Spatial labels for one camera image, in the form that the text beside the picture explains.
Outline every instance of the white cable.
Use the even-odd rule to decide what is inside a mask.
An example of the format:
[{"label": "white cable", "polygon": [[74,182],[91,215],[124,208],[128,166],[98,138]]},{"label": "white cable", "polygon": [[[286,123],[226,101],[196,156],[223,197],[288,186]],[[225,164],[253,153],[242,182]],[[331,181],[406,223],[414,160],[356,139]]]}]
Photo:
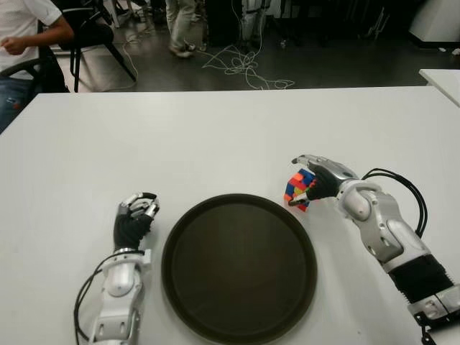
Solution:
[{"label": "white cable", "polygon": [[[238,14],[235,12],[235,8],[233,6],[233,0],[231,0],[231,10],[233,11],[236,19],[238,20],[241,34],[243,31],[243,24],[238,17]],[[264,20],[260,21],[260,28],[259,28],[259,33],[260,33],[260,45],[259,45],[259,50],[254,53],[254,52],[248,52],[246,55],[242,54],[237,47],[234,45],[229,45],[228,47],[225,47],[223,50],[218,52],[215,55],[209,54],[207,52],[200,52],[201,54],[210,56],[211,59],[207,63],[203,65],[202,68],[214,68],[217,70],[223,70],[226,75],[235,75],[235,74],[240,74],[244,75],[246,79],[247,85],[249,85],[251,88],[254,90],[270,90],[270,85],[273,85],[276,89],[278,90],[285,90],[286,88],[289,88],[295,84],[295,82],[291,80],[284,80],[284,79],[278,79],[278,80],[267,80],[263,78],[262,76],[258,75],[256,72],[256,69],[259,67],[259,64],[255,61],[256,56],[260,54],[262,51],[262,26],[263,26]],[[230,59],[230,66],[227,65],[219,56],[221,54],[224,54],[225,52],[237,55],[237,57],[232,57]],[[220,62],[221,66],[216,66],[212,65],[211,62],[214,60]],[[265,84],[265,88],[263,86],[256,87],[254,86],[250,81],[248,77],[256,78],[262,81]]]},{"label": "white cable", "polygon": [[136,65],[134,64],[131,55],[127,51],[127,46],[131,45],[131,44],[134,44],[134,43],[140,43],[143,38],[149,37],[152,34],[152,32],[154,32],[154,30],[155,30],[154,27],[149,27],[148,24],[147,24],[147,27],[145,29],[143,29],[141,32],[138,32],[136,34],[132,34],[132,35],[128,36],[126,41],[125,41],[125,43],[123,44],[123,47],[122,47],[123,52],[128,57],[129,63],[131,63],[132,69],[134,70],[134,73],[135,73],[135,76],[136,76],[136,81],[133,81],[128,86],[120,86],[118,88],[117,87],[108,88],[108,89],[106,89],[106,90],[104,90],[102,92],[109,92],[109,91],[115,91],[115,90],[126,90],[128,88],[132,88],[133,86],[135,86],[137,84],[137,79],[139,77],[139,71],[137,70]]}]

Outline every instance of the robotic arm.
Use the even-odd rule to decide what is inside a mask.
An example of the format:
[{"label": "robotic arm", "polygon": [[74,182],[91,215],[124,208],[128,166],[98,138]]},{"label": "robotic arm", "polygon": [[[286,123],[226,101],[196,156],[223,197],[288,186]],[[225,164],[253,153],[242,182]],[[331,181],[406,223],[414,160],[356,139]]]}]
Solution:
[{"label": "robotic arm", "polygon": [[293,163],[315,173],[316,184],[290,206],[336,197],[339,210],[358,226],[367,251],[408,299],[408,309],[423,329],[423,344],[460,344],[460,285],[403,220],[396,200],[324,157],[303,155]]},{"label": "robotic arm", "polygon": [[114,226],[114,255],[101,265],[106,276],[102,309],[89,344],[135,345],[141,319],[142,276],[150,267],[150,249],[139,243],[150,231],[160,205],[155,194],[137,193],[120,203]]}]

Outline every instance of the black tray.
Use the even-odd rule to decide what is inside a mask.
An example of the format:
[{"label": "black tray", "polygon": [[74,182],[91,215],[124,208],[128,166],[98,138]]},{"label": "black tray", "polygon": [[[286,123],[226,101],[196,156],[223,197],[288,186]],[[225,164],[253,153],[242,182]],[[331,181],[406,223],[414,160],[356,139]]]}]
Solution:
[{"label": "black tray", "polygon": [[261,344],[304,315],[316,287],[304,228],[283,207],[230,194],[193,207],[175,225],[162,259],[166,295],[197,334]]}]

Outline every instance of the black cable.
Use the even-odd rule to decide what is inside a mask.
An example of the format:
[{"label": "black cable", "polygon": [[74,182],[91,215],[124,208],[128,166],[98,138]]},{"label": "black cable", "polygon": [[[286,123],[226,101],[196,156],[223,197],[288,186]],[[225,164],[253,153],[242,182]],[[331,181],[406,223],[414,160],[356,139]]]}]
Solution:
[{"label": "black cable", "polygon": [[109,255],[106,257],[104,260],[101,261],[101,263],[98,264],[98,266],[95,268],[94,272],[92,275],[89,276],[89,278],[83,283],[83,285],[80,288],[80,291],[78,291],[77,294],[77,299],[75,300],[75,307],[73,309],[73,325],[74,325],[74,330],[75,330],[75,342],[77,345],[80,344],[80,339],[78,336],[80,335],[83,339],[86,341],[89,340],[89,337],[83,332],[83,330],[80,327],[80,321],[78,319],[78,314],[80,311],[80,306],[81,303],[83,302],[83,299],[86,296],[86,293],[89,291],[89,288],[91,287],[91,284],[93,283],[94,278],[102,272],[101,266],[109,259],[112,257],[118,257],[120,255],[128,255],[128,254],[144,254],[144,251],[142,250],[132,250],[129,252],[122,252],[122,253],[116,253]]},{"label": "black cable", "polygon": [[370,170],[366,175],[363,176],[362,180],[366,180],[367,178],[373,178],[376,176],[383,176],[386,178],[392,178],[393,180],[396,180],[397,182],[404,185],[407,189],[409,189],[410,192],[412,192],[412,194],[415,196],[420,214],[415,233],[417,234],[417,236],[421,238],[423,232],[425,232],[425,227],[428,222],[428,209],[426,207],[425,199],[423,198],[422,193],[420,193],[418,188],[415,187],[414,184],[404,176],[401,176],[391,170],[386,170],[378,167]]}]

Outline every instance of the person's arm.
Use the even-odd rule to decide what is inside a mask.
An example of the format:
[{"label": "person's arm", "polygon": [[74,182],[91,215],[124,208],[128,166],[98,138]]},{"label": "person's arm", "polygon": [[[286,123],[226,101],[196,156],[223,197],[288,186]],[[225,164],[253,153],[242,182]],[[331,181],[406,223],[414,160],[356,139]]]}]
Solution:
[{"label": "person's arm", "polygon": [[45,47],[73,40],[73,30],[63,16],[50,25],[45,32],[24,37],[6,37],[0,47],[10,55],[21,55],[27,47]]}]

